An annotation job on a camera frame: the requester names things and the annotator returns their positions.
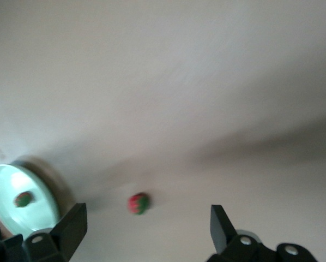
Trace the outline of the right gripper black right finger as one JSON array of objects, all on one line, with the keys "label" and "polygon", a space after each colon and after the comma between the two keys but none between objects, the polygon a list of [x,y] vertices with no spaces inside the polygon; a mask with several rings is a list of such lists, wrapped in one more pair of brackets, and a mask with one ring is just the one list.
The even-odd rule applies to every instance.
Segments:
[{"label": "right gripper black right finger", "polygon": [[275,250],[266,247],[253,232],[237,230],[221,205],[210,209],[210,234],[216,253],[208,261],[316,261],[303,246],[280,243]]}]

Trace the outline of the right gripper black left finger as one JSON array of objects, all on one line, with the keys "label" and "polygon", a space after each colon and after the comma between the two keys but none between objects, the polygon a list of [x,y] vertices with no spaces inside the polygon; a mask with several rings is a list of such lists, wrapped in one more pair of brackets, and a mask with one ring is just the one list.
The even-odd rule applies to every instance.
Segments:
[{"label": "right gripper black left finger", "polygon": [[51,230],[4,238],[0,227],[0,261],[70,261],[87,233],[87,206],[75,204]]}]

